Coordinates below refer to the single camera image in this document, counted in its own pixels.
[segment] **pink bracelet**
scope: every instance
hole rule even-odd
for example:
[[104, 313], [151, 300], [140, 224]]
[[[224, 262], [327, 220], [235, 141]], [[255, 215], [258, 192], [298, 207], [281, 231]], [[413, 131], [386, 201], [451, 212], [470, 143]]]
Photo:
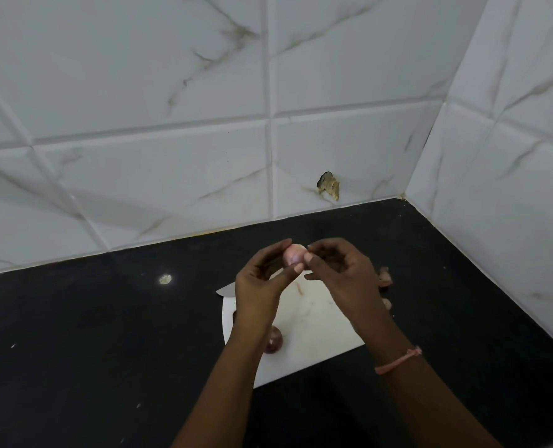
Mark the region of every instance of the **pink bracelet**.
[[405, 354], [402, 357], [396, 359], [392, 363], [389, 363], [388, 365], [384, 365], [384, 366], [377, 366], [376, 368], [374, 368], [374, 370], [376, 371], [376, 374], [379, 374], [379, 375], [382, 376], [383, 374], [386, 374], [391, 369], [396, 368], [401, 363], [406, 361], [407, 358], [416, 357], [417, 355], [421, 355], [421, 354], [422, 354], [422, 350], [420, 349], [420, 347], [415, 346], [415, 349], [407, 349], [407, 354]]

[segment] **cutting board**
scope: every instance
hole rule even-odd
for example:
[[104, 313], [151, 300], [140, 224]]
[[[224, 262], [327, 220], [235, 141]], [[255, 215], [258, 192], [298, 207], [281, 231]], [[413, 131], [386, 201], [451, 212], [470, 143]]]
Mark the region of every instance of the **cutting board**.
[[[274, 319], [283, 335], [275, 354], [264, 354], [254, 388], [363, 345], [322, 281], [308, 281], [303, 272], [280, 295]], [[223, 299], [223, 335], [228, 341], [236, 310], [235, 283], [217, 291]]]

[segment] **backsplash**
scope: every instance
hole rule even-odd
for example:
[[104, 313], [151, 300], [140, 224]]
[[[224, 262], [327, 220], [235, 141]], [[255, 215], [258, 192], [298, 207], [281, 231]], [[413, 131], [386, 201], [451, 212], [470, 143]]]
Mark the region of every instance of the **backsplash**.
[[553, 0], [489, 0], [407, 197], [553, 335]]
[[403, 193], [485, 3], [0, 0], [0, 271]]

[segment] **hand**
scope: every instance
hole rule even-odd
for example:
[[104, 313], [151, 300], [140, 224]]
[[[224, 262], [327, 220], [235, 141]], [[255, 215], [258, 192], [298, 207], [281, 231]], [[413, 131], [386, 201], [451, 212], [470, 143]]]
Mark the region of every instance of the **hand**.
[[270, 279], [283, 266], [282, 254], [291, 239], [281, 240], [257, 252], [235, 279], [237, 317], [235, 328], [246, 336], [268, 339], [276, 316], [280, 294], [304, 269], [302, 263], [292, 264]]
[[312, 273], [305, 278], [324, 282], [360, 336], [371, 324], [388, 319], [370, 258], [340, 238], [319, 240], [307, 250], [304, 261]]

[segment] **black countertop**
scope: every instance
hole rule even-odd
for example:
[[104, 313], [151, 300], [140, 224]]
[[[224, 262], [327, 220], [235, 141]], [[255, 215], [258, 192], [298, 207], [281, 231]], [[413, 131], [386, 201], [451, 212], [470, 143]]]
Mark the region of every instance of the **black countertop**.
[[[261, 247], [331, 236], [390, 267], [395, 321], [501, 443], [553, 441], [553, 339], [388, 200], [0, 274], [0, 447], [168, 447], [224, 346], [215, 290]], [[403, 445], [372, 363], [361, 347], [258, 388], [245, 445]]]

